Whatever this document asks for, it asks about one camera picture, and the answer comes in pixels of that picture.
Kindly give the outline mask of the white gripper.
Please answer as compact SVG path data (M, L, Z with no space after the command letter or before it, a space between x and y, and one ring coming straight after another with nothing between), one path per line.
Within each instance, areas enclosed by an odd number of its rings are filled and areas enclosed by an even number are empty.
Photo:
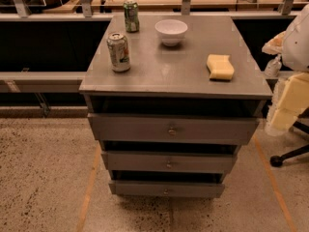
M267 114L265 131L271 136L287 132L309 107L309 73L302 72L279 79Z

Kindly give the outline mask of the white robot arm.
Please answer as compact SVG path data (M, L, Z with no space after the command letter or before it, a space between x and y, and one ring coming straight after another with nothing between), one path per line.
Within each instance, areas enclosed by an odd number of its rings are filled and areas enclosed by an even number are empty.
M283 65L295 71L289 78L279 79L273 91L266 132L277 136L288 131L309 107L309 5L285 31L265 43L262 52L280 55Z

